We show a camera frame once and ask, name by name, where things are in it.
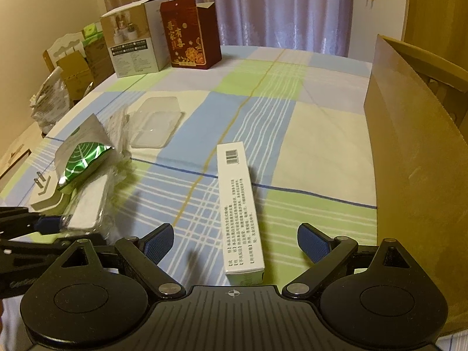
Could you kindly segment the white item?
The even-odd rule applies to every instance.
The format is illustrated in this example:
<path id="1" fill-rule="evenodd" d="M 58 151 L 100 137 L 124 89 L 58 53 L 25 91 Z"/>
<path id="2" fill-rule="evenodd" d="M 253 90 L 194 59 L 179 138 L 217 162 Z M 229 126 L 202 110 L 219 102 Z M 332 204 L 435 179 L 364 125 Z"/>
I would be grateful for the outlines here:
<path id="1" fill-rule="evenodd" d="M 115 170 L 97 172 L 72 193 L 70 203 L 61 217 L 60 230 L 109 236 L 113 226 L 113 192 Z"/>

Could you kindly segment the white long carton box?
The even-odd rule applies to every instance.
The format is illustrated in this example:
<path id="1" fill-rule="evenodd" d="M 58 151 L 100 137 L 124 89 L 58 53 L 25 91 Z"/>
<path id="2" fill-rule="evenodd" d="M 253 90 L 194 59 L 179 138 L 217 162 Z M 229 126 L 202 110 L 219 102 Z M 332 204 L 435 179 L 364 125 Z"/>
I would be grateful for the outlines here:
<path id="1" fill-rule="evenodd" d="M 224 273 L 232 285 L 263 281 L 265 263 L 244 144 L 216 146 Z"/>

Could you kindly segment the white power adapter plug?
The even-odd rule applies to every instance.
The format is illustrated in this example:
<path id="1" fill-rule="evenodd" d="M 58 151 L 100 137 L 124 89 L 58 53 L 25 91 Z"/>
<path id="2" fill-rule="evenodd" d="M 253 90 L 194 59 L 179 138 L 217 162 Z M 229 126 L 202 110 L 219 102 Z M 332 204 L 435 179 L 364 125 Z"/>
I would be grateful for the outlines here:
<path id="1" fill-rule="evenodd" d="M 55 170 L 40 173 L 34 178 L 34 187 L 29 199 L 31 209 L 47 216 L 62 215 L 70 202 L 70 196 L 58 190 Z"/>

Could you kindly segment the silver green leaf pouch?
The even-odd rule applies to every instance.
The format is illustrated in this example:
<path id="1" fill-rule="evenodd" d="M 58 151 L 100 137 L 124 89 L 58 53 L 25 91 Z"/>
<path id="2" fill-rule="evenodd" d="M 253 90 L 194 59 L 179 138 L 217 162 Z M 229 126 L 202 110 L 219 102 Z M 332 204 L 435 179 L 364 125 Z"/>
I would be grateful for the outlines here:
<path id="1" fill-rule="evenodd" d="M 57 189 L 63 194 L 71 194 L 115 153 L 103 125 L 91 114 L 56 151 Z"/>

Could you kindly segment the silver crumpled bag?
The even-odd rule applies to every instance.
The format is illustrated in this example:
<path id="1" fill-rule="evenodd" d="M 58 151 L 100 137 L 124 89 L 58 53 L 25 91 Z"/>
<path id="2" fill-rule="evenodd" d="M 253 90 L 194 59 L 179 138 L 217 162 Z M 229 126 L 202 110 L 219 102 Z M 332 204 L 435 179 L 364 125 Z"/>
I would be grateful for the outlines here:
<path id="1" fill-rule="evenodd" d="M 47 135 L 70 110 L 70 97 L 61 77 L 62 72 L 61 67 L 56 67 L 29 101 L 31 117 L 37 122 L 43 135 Z"/>

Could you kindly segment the clear plastic tray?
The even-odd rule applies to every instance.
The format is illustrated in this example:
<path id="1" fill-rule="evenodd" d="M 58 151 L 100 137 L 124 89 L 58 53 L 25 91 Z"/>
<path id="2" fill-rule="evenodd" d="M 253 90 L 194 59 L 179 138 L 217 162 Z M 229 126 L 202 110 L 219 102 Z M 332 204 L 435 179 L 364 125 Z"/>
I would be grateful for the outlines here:
<path id="1" fill-rule="evenodd" d="M 165 147 L 182 117 L 177 97 L 148 98 L 130 116 L 130 146 L 150 149 Z"/>

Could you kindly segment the white remote in plastic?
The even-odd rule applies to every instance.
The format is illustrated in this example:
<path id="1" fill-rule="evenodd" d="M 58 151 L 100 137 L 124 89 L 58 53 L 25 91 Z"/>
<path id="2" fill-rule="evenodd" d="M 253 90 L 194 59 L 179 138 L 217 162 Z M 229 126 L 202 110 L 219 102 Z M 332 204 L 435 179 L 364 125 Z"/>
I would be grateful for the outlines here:
<path id="1" fill-rule="evenodd" d="M 128 153 L 129 131 L 127 105 L 122 106 L 110 116 L 109 120 L 106 122 L 105 130 L 117 154 L 121 157 L 125 157 Z"/>

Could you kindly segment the checkered tablecloth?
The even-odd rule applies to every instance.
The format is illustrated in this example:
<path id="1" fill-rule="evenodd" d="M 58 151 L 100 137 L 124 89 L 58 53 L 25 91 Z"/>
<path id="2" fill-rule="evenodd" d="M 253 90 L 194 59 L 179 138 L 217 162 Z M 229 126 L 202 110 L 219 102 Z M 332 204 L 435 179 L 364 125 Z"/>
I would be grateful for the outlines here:
<path id="1" fill-rule="evenodd" d="M 7 204 L 86 119 L 176 98 L 135 151 L 106 248 L 1 249 L 1 346 L 19 350 L 465 350 L 467 143 L 382 38 L 372 65 L 224 49 L 91 94 Z"/>

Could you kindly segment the brown cardboard boxes stack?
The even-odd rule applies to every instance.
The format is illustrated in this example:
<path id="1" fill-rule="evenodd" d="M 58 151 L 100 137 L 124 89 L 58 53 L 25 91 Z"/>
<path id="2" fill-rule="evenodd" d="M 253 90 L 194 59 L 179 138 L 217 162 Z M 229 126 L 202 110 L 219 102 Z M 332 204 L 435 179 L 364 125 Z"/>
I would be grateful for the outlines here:
<path id="1" fill-rule="evenodd" d="M 47 51 L 42 56 L 50 72 L 62 68 L 61 78 L 68 89 L 72 105 L 78 103 L 89 86 L 94 89 L 114 73 L 112 61 L 104 38 L 95 40 L 80 51 L 72 50 L 69 55 L 53 61 Z"/>

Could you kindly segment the brown cardboard bin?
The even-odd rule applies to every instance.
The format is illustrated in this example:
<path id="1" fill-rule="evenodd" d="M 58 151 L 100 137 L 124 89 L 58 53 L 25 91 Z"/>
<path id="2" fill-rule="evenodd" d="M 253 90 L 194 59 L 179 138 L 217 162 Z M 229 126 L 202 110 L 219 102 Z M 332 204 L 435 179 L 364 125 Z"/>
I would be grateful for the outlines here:
<path id="1" fill-rule="evenodd" d="M 467 329 L 467 72 L 378 36 L 364 112 L 377 235 L 396 238 L 448 302 L 443 334 Z"/>

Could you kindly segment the white carved chair back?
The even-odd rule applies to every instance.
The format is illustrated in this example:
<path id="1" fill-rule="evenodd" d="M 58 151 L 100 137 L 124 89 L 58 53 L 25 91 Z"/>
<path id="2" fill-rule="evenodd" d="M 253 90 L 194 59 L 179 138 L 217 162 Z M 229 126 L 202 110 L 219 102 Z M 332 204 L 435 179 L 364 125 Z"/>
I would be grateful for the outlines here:
<path id="1" fill-rule="evenodd" d="M 86 53 L 83 47 L 84 36 L 81 32 L 68 33 L 58 38 L 47 53 L 52 63 L 56 65 L 57 61 L 64 56 L 70 55 L 74 51 L 81 53 L 82 57 L 86 57 Z"/>

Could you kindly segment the green white small box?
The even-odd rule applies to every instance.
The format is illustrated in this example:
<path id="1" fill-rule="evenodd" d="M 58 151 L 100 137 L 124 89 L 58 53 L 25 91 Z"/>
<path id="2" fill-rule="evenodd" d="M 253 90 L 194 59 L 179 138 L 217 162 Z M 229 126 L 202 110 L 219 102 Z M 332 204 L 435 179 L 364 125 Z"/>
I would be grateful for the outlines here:
<path id="1" fill-rule="evenodd" d="M 84 44 L 89 44 L 95 40 L 103 37 L 102 27 L 100 21 L 86 25 L 82 29 L 82 36 Z"/>

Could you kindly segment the white product photo box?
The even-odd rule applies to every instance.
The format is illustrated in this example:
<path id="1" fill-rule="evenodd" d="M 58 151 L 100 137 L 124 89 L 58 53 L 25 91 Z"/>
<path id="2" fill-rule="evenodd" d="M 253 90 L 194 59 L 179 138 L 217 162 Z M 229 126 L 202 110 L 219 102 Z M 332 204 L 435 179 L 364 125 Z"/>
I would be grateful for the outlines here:
<path id="1" fill-rule="evenodd" d="M 117 77 L 156 73 L 170 62 L 160 6 L 139 0 L 110 10 L 100 23 Z"/>

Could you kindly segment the dark red gift box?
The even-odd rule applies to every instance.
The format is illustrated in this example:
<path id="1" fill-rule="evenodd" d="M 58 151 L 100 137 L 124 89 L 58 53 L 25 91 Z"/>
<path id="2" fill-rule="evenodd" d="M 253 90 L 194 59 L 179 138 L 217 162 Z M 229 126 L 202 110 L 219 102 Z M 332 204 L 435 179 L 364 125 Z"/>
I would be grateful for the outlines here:
<path id="1" fill-rule="evenodd" d="M 160 14 L 172 67 L 207 70 L 221 61 L 214 2 L 169 0 Z"/>

